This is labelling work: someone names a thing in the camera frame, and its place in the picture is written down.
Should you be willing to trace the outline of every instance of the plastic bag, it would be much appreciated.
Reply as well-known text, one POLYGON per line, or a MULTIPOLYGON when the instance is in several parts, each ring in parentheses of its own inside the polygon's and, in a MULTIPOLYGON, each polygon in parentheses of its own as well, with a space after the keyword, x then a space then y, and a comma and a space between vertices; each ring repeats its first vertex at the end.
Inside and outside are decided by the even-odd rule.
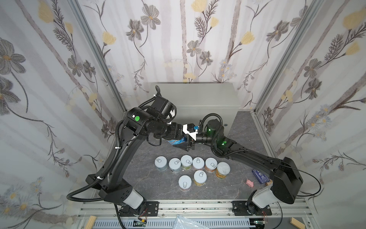
POLYGON ((193 220, 187 219, 181 215, 177 215, 175 219, 173 229, 210 229, 202 224, 199 224, 193 220))

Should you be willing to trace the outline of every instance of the dark blue box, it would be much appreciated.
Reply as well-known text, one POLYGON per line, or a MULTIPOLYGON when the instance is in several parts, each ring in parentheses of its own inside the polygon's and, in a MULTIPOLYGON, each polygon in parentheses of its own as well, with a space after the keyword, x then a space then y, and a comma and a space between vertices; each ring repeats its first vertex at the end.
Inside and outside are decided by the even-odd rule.
POLYGON ((256 169, 253 169, 252 173, 257 178, 257 180, 259 181, 260 184, 264 184, 265 182, 270 181, 270 179, 266 175, 264 175, 263 173, 259 172, 256 169))

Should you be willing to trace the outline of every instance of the wooden block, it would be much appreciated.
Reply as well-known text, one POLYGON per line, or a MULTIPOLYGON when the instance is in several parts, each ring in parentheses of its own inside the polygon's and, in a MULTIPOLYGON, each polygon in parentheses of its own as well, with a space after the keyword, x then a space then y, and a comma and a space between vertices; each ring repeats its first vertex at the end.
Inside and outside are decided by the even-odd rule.
POLYGON ((297 219, 295 219, 294 217, 292 217, 290 219, 290 223, 292 225, 294 225, 295 227, 297 227, 298 229, 305 229, 305 224, 303 224, 302 222, 298 221, 297 219))
POLYGON ((88 223, 85 225, 85 229, 92 229, 96 219, 96 216, 91 215, 89 217, 88 223))

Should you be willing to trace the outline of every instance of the white can lid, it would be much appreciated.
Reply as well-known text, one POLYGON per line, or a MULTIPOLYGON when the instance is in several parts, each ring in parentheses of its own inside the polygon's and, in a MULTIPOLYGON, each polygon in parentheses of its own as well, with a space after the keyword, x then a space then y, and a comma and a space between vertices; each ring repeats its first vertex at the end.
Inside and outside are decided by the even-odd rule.
POLYGON ((220 162, 217 165, 217 171, 222 175, 228 175, 230 173, 230 165, 226 162, 220 162))
POLYGON ((204 183, 207 180, 207 174, 202 170, 197 170, 193 177, 198 183, 204 183))
POLYGON ((192 164, 196 169, 202 169, 205 166, 205 160, 202 158, 195 158, 193 159, 192 164))
POLYGON ((167 165, 167 159, 164 156, 158 156, 155 159, 155 166, 158 168, 163 168, 167 165))
POLYGON ((189 155, 183 155, 183 157, 180 159, 183 166, 190 166, 192 164, 192 157, 189 155))
POLYGON ((187 175, 183 175, 179 178, 178 184, 179 187, 183 189, 188 189, 192 185, 192 179, 187 175))
POLYGON ((217 161, 214 158, 207 158, 206 159, 206 167, 209 169, 216 169, 217 161))
POLYGON ((172 158, 169 161, 169 168, 171 168, 172 170, 179 169, 180 165, 181 165, 181 162, 178 158, 172 158))

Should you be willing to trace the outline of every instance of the dark gray countertop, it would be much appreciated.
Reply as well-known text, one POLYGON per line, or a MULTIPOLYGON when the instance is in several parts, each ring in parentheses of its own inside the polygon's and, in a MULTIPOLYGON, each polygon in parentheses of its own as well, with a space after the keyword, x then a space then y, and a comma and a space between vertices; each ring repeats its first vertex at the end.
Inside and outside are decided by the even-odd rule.
MULTIPOLYGON (((249 149, 267 154, 248 111, 239 111, 237 113, 228 137, 249 149)), ((195 150, 186 152, 172 147, 165 140, 159 147, 151 146, 145 141, 128 165, 124 179, 147 200, 247 199, 252 191, 265 186, 259 184, 251 171, 252 168, 240 162, 215 157, 209 146, 206 145, 197 144, 195 150), (178 180, 182 175, 193 178, 193 169, 181 171, 178 174, 173 174, 169 168, 164 172, 160 172, 156 169, 154 160, 158 156, 164 156, 169 162, 170 159, 180 159, 185 154, 190 155, 192 158, 199 156, 204 160, 213 157, 217 162, 228 163, 231 171, 225 179, 218 179, 214 173, 207 173, 207 181, 204 186, 196 186, 192 183, 192 187, 188 192, 182 192, 179 189, 178 180), (247 179, 254 182, 253 188, 245 184, 247 179)))

